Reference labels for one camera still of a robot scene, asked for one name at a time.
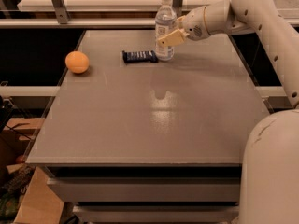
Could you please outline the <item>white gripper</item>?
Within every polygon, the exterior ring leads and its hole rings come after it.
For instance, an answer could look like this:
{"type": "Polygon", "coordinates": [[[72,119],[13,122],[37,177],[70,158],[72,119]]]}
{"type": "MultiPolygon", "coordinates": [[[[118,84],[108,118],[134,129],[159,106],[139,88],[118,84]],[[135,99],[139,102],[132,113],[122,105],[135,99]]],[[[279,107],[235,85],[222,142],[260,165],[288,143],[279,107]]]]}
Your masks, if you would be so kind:
{"type": "Polygon", "coordinates": [[[191,10],[186,16],[176,19],[177,28],[169,34],[157,35],[156,43],[161,47],[174,47],[190,40],[198,41],[208,38],[208,31],[205,25],[206,7],[199,7],[191,10]]]}

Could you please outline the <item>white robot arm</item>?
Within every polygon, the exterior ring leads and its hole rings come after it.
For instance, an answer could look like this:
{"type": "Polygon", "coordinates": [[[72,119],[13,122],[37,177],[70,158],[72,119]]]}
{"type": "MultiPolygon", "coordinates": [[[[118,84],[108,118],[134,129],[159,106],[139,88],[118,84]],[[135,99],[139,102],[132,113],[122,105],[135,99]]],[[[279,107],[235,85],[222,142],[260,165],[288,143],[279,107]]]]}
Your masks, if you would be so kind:
{"type": "Polygon", "coordinates": [[[246,143],[239,224],[299,224],[299,34],[273,0],[224,0],[191,10],[157,39],[163,47],[250,29],[268,64],[250,68],[261,86],[280,86],[289,104],[261,120],[246,143]]]}

